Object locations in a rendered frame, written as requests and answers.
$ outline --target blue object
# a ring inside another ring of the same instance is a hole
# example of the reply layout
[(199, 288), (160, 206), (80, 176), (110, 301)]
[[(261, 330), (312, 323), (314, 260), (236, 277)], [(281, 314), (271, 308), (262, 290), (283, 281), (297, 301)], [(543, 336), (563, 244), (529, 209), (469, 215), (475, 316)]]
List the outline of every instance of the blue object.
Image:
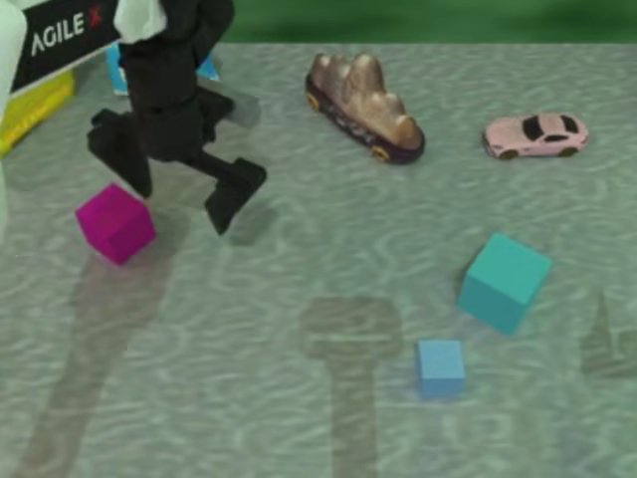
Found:
[(416, 368), (423, 398), (455, 397), (465, 387), (462, 344), (458, 341), (419, 341)]
[(547, 257), (496, 233), (467, 271), (458, 307), (510, 336), (520, 326), (551, 265)]
[[(117, 43), (113, 43), (106, 49), (106, 64), (108, 66), (108, 75), (110, 76), (112, 89), (115, 91), (115, 94), (122, 96), (128, 95), (126, 78), (123, 69), (119, 66), (119, 45)], [(209, 56), (201, 67), (199, 67), (197, 73), (202, 78), (219, 81), (219, 74), (212, 63), (212, 56)]]

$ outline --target teal cube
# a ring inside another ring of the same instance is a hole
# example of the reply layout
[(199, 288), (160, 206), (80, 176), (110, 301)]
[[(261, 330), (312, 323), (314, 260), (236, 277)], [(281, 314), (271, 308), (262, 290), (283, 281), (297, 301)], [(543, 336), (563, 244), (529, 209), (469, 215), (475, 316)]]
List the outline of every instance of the teal cube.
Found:
[(520, 326), (550, 267), (547, 257), (496, 233), (469, 267), (458, 307), (510, 336)]

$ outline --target table surface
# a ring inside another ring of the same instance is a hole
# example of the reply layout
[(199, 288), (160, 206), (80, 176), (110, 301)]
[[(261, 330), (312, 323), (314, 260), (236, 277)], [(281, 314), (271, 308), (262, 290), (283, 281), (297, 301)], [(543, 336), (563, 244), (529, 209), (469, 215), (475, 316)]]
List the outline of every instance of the table surface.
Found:
[[(3, 160), (0, 477), (637, 476), (637, 47), (364, 47), (427, 132), (406, 167), (306, 105), (314, 54), (362, 48), (223, 46), (260, 120), (223, 123), (211, 150), (270, 180), (218, 238), (212, 183), (156, 165), (158, 239), (122, 269), (74, 210), (112, 181), (89, 118), (126, 101), (102, 61), (78, 71)], [(489, 120), (546, 110), (580, 116), (589, 148), (484, 154)], [(512, 338), (454, 306), (496, 230), (554, 261)], [(419, 339), (463, 341), (461, 399), (420, 400)]]

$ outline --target magenta cube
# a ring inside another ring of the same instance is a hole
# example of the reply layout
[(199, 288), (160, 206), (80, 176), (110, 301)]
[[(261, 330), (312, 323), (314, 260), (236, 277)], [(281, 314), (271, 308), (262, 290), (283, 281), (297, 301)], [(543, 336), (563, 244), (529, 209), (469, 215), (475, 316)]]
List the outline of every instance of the magenta cube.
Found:
[(87, 242), (122, 265), (155, 238), (150, 212), (140, 200), (110, 184), (76, 211)]

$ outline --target yellow wheel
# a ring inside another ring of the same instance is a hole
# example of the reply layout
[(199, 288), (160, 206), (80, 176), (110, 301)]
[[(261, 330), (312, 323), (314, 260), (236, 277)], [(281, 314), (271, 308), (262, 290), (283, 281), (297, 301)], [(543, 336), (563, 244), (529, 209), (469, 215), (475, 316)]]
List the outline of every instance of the yellow wheel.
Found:
[(308, 103), (310, 104), (310, 108), (312, 108), (315, 112), (320, 111), (319, 100), (315, 98), (312, 93), (306, 93), (306, 97), (308, 98)]
[(389, 153), (380, 146), (372, 146), (371, 155), (381, 162), (389, 162), (391, 159)]

